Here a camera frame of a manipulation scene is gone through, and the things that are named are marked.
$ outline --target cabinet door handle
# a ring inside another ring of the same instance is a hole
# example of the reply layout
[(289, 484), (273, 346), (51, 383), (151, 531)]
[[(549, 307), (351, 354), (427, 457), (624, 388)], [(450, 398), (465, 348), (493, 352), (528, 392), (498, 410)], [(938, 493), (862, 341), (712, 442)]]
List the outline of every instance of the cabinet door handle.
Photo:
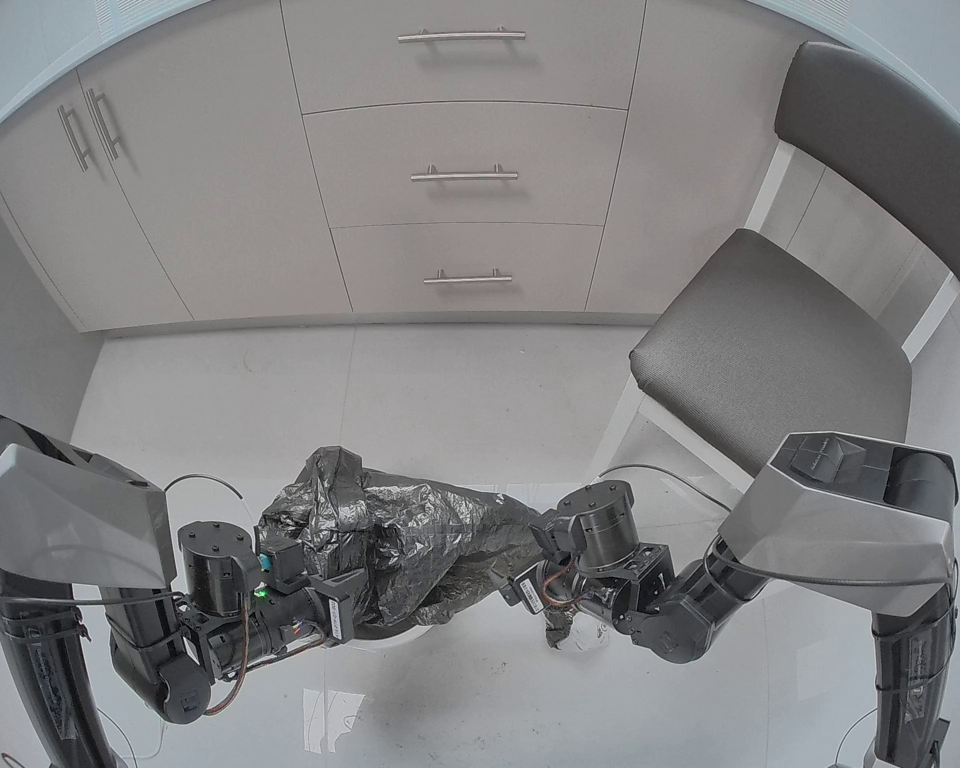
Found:
[(431, 163), (425, 174), (411, 174), (410, 181), (516, 181), (519, 178), (517, 171), (504, 171), (500, 163), (496, 163), (492, 171), (456, 173), (440, 173), (437, 166)]
[(420, 30), (415, 35), (400, 35), (397, 42), (453, 42), (455, 40), (525, 40), (525, 32), (510, 32), (497, 27), (492, 32), (427, 32)]
[(89, 88), (86, 92), (86, 108), (90, 110), (90, 117), (93, 118), (93, 124), (97, 127), (97, 133), (100, 134), (100, 141), (104, 145), (104, 152), (106, 152), (111, 160), (116, 160), (120, 157), (117, 154), (117, 144), (120, 143), (120, 136), (113, 138), (110, 135), (110, 130), (107, 127), (107, 121), (104, 120), (104, 114), (100, 111), (100, 102), (103, 100), (106, 94), (101, 93), (97, 96), (93, 92), (93, 88)]
[(494, 269), (489, 275), (475, 275), (464, 277), (447, 277), (443, 270), (437, 270), (436, 277), (425, 277), (424, 285), (449, 285), (452, 283), (465, 282), (513, 282), (513, 275), (502, 275), (498, 269)]
[(77, 162), (80, 163), (80, 170), (85, 171), (88, 167), (86, 159), (90, 156), (90, 148), (87, 147), (85, 150), (80, 148), (77, 135), (73, 133), (73, 126), (70, 125), (71, 115), (76, 119), (77, 111), (73, 108), (64, 109), (63, 104), (57, 107), (57, 116), (60, 118), (60, 124), (63, 125), (63, 130), (66, 132), (66, 140), (70, 142), (70, 149), (73, 150), (74, 157), (77, 159)]

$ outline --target robotic arm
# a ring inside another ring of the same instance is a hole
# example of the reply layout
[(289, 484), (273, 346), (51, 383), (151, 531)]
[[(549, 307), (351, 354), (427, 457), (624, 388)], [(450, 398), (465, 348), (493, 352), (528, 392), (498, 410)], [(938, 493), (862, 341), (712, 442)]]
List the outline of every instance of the robotic arm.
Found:
[(492, 572), (510, 605), (596, 616), (674, 663), (699, 659), (771, 578), (873, 612), (876, 739), (866, 768), (939, 763), (956, 636), (949, 456), (839, 435), (790, 435), (701, 560), (674, 575), (640, 541), (628, 483), (598, 478), (531, 527), (542, 559)]
[[(71, 585), (100, 587), (91, 602), (106, 606), (117, 674), (164, 720), (186, 724), (226, 708), (257, 666), (353, 639), (367, 583), (364, 570), (309, 576), (302, 543), (209, 521), (180, 529), (187, 593), (173, 592), (163, 491), (2, 417), (0, 530), (0, 645), (56, 768), (124, 766), (97, 714)], [(216, 680), (233, 690), (210, 708)]]

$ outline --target white floor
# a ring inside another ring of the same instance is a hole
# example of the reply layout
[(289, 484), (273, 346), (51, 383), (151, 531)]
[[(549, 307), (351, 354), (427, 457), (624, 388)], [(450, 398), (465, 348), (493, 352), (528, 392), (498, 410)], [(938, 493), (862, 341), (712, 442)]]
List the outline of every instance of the white floor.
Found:
[[(191, 471), (224, 477), (254, 516), (323, 444), (343, 444), (369, 467), (497, 487), (545, 509), (583, 479), (641, 333), (423, 325), (115, 340), (74, 442), (158, 484)], [(910, 440), (960, 456), (952, 316), (915, 370)], [(635, 424), (622, 453), (735, 499), (648, 423)], [(623, 476), (641, 535), (669, 543), (678, 569), (699, 557), (720, 513), (669, 478)], [(198, 518), (250, 524), (243, 505), (203, 481), (179, 485), (169, 502), (174, 530)], [(165, 732), (110, 671), (94, 611), (85, 649), (98, 704), (148, 767), (830, 765), (844, 731), (876, 703), (870, 617), (800, 588), (766, 594), (686, 666), (623, 636), (595, 652), (552, 651), (540, 618), (494, 595), (397, 648), (318, 651), (257, 672), (224, 714)], [(951, 715), (960, 715), (960, 673)], [(0, 746), (28, 768), (45, 764), (26, 716), (11, 720)], [(868, 718), (853, 732), (842, 761), (860, 764), (872, 726)], [(960, 734), (944, 760), (958, 764)]]

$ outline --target countertop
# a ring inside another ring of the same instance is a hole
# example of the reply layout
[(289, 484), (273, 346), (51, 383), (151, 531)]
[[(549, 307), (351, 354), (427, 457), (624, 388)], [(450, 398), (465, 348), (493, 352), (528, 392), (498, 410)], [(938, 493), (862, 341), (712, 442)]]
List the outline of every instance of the countertop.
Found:
[[(0, 121), (124, 37), (210, 0), (0, 0)], [(960, 4), (749, 0), (874, 56), (960, 122)]]

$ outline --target gray upholstered seat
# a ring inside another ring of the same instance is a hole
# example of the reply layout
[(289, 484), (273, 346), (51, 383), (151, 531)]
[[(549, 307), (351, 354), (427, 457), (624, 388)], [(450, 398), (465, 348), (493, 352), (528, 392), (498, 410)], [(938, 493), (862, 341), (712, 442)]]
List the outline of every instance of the gray upholstered seat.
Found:
[(640, 388), (756, 475), (790, 432), (902, 441), (910, 363), (839, 290), (738, 229), (631, 352)]

